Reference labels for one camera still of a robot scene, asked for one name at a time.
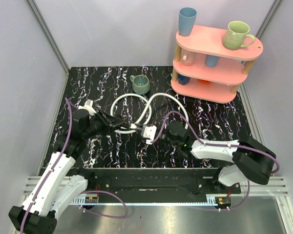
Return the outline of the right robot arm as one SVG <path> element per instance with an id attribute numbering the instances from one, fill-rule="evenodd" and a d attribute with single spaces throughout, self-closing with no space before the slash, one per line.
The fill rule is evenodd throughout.
<path id="1" fill-rule="evenodd" d="M 277 164 L 275 153 L 251 136 L 233 141 L 197 139 L 182 123 L 173 122 L 162 129 L 159 139 L 175 146 L 184 158 L 210 158 L 231 163 L 229 167 L 220 167 L 214 176 L 212 188 L 217 193 L 247 180 L 267 185 Z"/>

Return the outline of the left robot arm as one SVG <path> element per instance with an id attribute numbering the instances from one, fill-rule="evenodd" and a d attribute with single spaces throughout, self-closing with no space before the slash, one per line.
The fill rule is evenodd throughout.
<path id="1" fill-rule="evenodd" d="M 94 172 L 79 168 L 69 182 L 60 189 L 64 177 L 75 164 L 90 137 L 107 135 L 126 127 L 120 118 L 113 117 L 89 105 L 69 110 L 66 135 L 59 139 L 49 164 L 34 190 L 21 206 L 13 206 L 9 218 L 22 234 L 51 234 L 58 219 L 71 202 L 82 192 L 95 189 Z"/>

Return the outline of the marble pattern mat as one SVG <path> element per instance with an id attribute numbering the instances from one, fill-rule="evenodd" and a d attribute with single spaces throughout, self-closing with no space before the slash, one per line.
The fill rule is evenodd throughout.
<path id="1" fill-rule="evenodd" d="M 145 104 L 137 97 L 127 97 L 132 92 L 129 78 L 145 75 L 150 80 L 149 95 L 159 93 L 151 103 L 151 124 L 161 126 L 166 115 L 170 122 L 179 120 L 179 116 L 171 111 L 180 111 L 184 107 L 200 138 L 225 141 L 252 134 L 242 91 L 227 104 L 178 95 L 170 85 L 171 73 L 170 66 L 72 67 L 63 98 L 75 105 L 91 99 L 105 112 L 110 112 L 112 103 L 116 102 L 115 115 L 134 122 Z M 91 138 L 75 163 L 76 167 L 84 168 L 210 168 L 224 165 L 223 161 L 213 159 L 185 160 L 174 147 L 161 140 L 147 145 L 138 133 L 111 133 Z"/>

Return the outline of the teal ceramic mug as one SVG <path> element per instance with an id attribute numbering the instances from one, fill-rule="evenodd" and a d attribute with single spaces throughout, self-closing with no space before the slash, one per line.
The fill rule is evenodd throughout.
<path id="1" fill-rule="evenodd" d="M 150 82 L 147 76 L 131 75 L 132 89 L 138 95 L 145 95 L 150 90 Z"/>

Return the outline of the dark blue cup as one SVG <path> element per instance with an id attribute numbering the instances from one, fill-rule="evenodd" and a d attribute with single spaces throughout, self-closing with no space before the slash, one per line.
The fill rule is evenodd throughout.
<path id="1" fill-rule="evenodd" d="M 178 83 L 181 84 L 181 85 L 187 85 L 190 81 L 190 77 L 187 77 L 187 76 L 183 76 L 181 74 L 178 74 L 178 77 L 177 77 L 177 80 L 178 80 Z"/>

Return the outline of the orange bowl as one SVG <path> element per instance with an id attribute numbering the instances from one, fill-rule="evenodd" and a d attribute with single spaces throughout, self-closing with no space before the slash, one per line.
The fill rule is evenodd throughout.
<path id="1" fill-rule="evenodd" d="M 211 81 L 202 80 L 202 79 L 198 79 L 198 81 L 199 81 L 201 84 L 210 84 L 210 83 L 211 83 Z"/>

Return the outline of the pink three-tier shelf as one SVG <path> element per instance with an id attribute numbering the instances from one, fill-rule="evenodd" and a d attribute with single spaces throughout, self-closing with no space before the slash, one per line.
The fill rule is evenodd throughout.
<path id="1" fill-rule="evenodd" d="M 222 45 L 225 29 L 195 25 L 189 36 L 176 34 L 171 86 L 181 95 L 229 103 L 263 52 L 253 36 L 243 47 L 229 50 Z"/>

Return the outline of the clear pink cup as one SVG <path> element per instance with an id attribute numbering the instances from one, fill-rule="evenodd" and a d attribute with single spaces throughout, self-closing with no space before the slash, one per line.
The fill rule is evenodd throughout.
<path id="1" fill-rule="evenodd" d="M 191 66 L 195 61 L 196 53 L 181 49 L 181 63 L 185 66 Z"/>

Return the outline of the light blue cup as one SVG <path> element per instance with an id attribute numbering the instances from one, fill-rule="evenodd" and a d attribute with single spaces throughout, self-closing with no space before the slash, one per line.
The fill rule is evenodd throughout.
<path id="1" fill-rule="evenodd" d="M 215 67 L 219 61 L 219 56 L 213 56 L 213 55 L 206 55 L 205 58 L 205 65 L 207 67 Z"/>

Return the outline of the green mug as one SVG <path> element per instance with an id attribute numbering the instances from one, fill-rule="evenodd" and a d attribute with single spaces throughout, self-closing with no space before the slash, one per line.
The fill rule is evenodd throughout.
<path id="1" fill-rule="evenodd" d="M 256 37 L 249 34 L 250 27 L 242 21 L 232 21 L 228 24 L 227 31 L 222 38 L 222 44 L 229 50 L 238 50 L 243 47 L 252 45 L 256 41 Z M 252 41 L 244 44 L 246 38 L 251 38 Z"/>

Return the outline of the blue tall cup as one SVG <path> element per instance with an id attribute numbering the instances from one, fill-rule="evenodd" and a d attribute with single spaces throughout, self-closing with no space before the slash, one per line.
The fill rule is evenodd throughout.
<path id="1" fill-rule="evenodd" d="M 191 34 L 196 20 L 197 11 L 191 7 L 184 7 L 179 11 L 178 31 L 181 36 L 187 37 Z"/>

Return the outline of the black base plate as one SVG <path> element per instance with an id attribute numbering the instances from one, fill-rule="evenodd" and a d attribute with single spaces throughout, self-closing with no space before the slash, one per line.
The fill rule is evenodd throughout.
<path id="1" fill-rule="evenodd" d="M 216 181 L 218 169 L 85 169 L 90 188 L 100 194 L 97 205 L 120 206 L 215 206 L 216 197 L 240 195 L 238 182 L 226 187 Z"/>

